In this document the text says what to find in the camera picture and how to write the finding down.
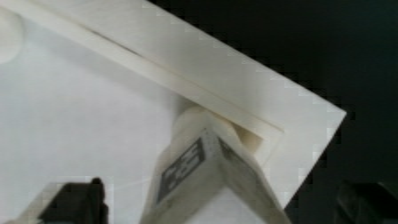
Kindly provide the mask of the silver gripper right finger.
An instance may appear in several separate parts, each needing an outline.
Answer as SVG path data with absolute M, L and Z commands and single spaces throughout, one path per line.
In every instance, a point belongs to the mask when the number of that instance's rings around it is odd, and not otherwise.
M 334 224 L 398 224 L 398 183 L 340 185 Z

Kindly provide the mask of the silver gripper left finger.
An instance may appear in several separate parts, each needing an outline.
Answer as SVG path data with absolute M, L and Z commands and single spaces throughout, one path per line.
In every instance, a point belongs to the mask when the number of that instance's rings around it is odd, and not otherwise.
M 111 224 L 102 179 L 50 183 L 6 224 Z

